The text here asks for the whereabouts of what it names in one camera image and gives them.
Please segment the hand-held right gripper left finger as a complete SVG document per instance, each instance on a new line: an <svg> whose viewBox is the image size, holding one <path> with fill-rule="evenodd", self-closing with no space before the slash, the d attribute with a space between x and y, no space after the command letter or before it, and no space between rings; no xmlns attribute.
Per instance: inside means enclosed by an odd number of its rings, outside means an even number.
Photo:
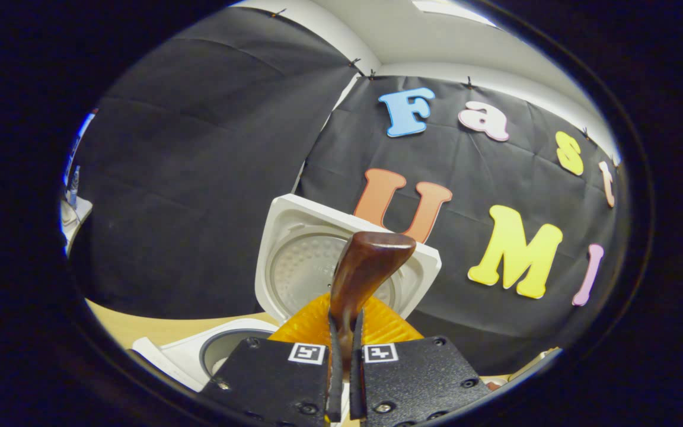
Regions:
<svg viewBox="0 0 683 427"><path fill-rule="evenodd" d="M201 394L266 425L328 426L342 419L330 294L314 298L268 338L247 337Z"/></svg>

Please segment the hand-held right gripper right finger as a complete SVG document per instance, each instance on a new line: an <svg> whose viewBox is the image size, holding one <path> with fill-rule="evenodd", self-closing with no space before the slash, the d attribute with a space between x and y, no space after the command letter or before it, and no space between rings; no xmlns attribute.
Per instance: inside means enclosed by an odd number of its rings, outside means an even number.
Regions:
<svg viewBox="0 0 683 427"><path fill-rule="evenodd" d="M447 337L423 337L377 298L364 303L350 361L351 419L362 426L417 425L489 394Z"/></svg>

